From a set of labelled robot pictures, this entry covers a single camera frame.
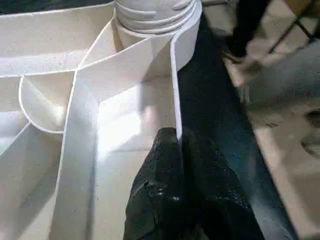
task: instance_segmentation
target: tiled floor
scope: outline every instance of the tiled floor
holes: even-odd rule
[[[204,8],[209,25],[218,35],[231,34],[235,26],[235,0],[230,5]],[[289,26],[295,15],[283,2],[273,0],[264,15],[255,38],[247,47],[248,56],[242,64],[224,59],[230,78],[236,87],[243,86],[263,69],[276,64],[290,53],[304,46],[307,36],[296,27],[277,47],[273,54],[269,48]],[[312,31],[316,20],[303,19]],[[309,155],[301,141],[314,131],[304,114],[320,104],[299,104],[275,109],[248,112],[262,154],[272,178],[301,239],[320,239],[320,160]]]

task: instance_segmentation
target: white plastic mold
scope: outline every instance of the white plastic mold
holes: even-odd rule
[[[158,130],[181,137],[177,71],[193,55],[201,13],[197,0],[180,28],[160,35],[125,28],[113,3],[0,16],[15,27],[0,24],[11,34],[0,39],[0,85],[11,86],[0,114],[17,112],[0,129],[3,239],[122,238],[130,188]]]

